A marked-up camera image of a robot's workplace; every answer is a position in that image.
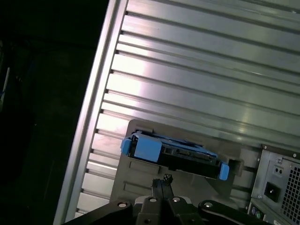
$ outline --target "black clamp arm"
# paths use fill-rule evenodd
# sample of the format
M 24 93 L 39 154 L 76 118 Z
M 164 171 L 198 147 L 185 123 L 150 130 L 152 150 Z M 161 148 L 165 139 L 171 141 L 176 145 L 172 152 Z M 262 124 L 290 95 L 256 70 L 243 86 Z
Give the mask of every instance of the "black clamp arm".
M 195 207 L 186 197 L 174 196 L 171 182 L 166 174 L 154 179 L 152 195 L 138 198 L 133 206 L 129 201 L 115 201 L 104 205 L 66 225 L 269 225 L 246 213 L 221 203 L 207 200 Z

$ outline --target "ribbed metal panel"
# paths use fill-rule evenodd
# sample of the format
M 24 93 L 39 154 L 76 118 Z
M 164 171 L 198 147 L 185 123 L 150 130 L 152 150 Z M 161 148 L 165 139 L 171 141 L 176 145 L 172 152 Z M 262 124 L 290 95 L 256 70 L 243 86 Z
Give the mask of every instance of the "ribbed metal panel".
M 110 197 L 133 118 L 300 151 L 300 3 L 289 11 L 291 1 L 268 2 L 129 0 L 100 83 L 106 86 L 82 186 L 88 194 L 79 209 L 93 196 Z M 251 167 L 257 158 L 247 154 Z M 234 181 L 241 188 L 232 197 L 242 204 L 253 176 L 244 170 Z

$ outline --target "power supply vent grille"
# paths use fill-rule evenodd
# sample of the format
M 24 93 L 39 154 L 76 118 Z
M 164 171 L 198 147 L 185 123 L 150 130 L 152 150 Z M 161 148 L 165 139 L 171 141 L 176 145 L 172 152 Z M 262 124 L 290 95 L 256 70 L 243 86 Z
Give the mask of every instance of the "power supply vent grille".
M 281 208 L 283 214 L 293 223 L 300 223 L 300 168 L 291 169 Z

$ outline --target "computer port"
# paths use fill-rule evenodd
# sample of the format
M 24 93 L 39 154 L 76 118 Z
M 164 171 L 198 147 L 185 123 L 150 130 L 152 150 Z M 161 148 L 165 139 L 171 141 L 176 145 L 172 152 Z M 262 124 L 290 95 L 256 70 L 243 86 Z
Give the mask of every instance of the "computer port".
M 279 166 L 274 166 L 273 169 L 273 174 L 278 176 L 278 177 L 282 177 L 282 173 L 283 173 L 283 168 L 279 167 Z
M 265 196 L 273 200 L 274 202 L 278 202 L 278 198 L 280 195 L 280 188 L 276 187 L 274 184 L 267 182 L 266 189 L 264 191 Z

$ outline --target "dark background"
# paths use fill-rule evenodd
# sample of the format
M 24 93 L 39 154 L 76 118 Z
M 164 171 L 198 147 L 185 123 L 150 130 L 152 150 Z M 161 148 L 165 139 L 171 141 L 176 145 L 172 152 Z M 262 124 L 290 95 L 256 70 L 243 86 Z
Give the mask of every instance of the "dark background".
M 53 223 L 107 4 L 0 4 L 11 67 L 0 114 L 0 224 Z M 4 77 L 2 71 L 0 84 Z

